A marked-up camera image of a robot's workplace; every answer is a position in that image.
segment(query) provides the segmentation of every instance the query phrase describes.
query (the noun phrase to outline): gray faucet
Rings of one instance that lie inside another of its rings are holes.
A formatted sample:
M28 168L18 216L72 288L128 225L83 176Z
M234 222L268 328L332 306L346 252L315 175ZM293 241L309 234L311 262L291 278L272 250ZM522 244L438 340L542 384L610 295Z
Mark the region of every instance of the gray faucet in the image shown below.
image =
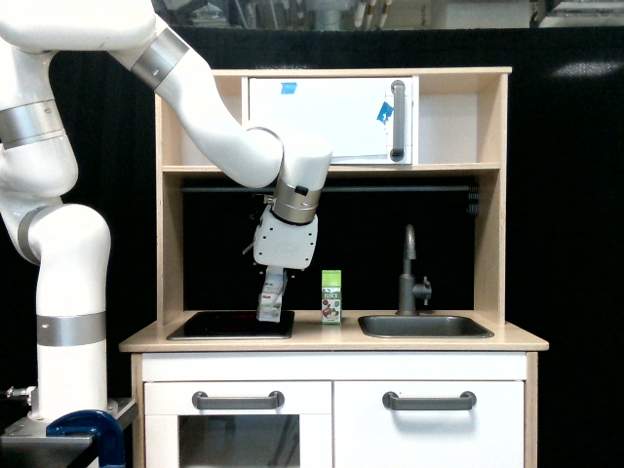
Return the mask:
M431 298L431 283L425 276L422 283L417 284L411 274L411 261L416 259L416 245L413 226L406 226L406 241L403 246L403 275L399 277L399 310L397 315L418 315L415 299L424 299L427 305Z

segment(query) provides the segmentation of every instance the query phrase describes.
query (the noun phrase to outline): microwave door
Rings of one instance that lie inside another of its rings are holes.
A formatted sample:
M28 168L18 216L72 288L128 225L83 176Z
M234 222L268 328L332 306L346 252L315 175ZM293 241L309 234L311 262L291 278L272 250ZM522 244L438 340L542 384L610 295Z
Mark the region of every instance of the microwave door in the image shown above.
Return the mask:
M333 164L411 163L411 78L403 101L404 156L391 157L395 129L393 78L252 79L250 120L275 121L326 138Z

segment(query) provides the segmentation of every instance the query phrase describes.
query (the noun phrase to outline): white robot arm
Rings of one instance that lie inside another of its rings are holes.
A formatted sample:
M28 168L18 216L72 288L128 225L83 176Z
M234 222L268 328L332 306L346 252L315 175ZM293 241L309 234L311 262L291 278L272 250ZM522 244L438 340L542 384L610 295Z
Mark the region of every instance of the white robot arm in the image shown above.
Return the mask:
M96 212L60 199L77 165L48 80L58 50L109 52L172 106L197 147L235 181L260 187L279 173L254 237L254 258L268 265L261 320L279 320L284 269L310 263L332 156L319 137L266 124L243 129L208 64L150 0L0 0L0 214L18 252L41 264L39 409L31 417L44 420L106 407L110 235Z

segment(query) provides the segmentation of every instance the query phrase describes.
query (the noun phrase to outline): green juice box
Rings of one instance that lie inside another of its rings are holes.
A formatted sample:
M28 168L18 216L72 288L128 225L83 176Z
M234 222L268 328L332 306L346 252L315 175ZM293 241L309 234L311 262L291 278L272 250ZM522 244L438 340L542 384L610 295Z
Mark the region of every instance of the green juice box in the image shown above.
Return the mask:
M322 323L342 323L341 271L323 270L321 280Z

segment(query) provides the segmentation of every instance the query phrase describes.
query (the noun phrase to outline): gray handle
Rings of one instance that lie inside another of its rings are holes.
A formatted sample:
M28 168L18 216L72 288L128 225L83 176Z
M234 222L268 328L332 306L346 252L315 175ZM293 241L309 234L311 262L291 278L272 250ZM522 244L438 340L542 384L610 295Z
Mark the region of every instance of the gray handle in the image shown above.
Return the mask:
M386 392L381 401L394 411L464 411L477 404L477 397L464 392L459 398L399 398L394 392Z
M284 404L282 392L271 392L268 397L211 398L204 392L193 395L197 410L275 410Z
M392 83L391 89L394 95L394 126L390 157L397 162L401 161L405 155L406 84L401 80L397 80Z

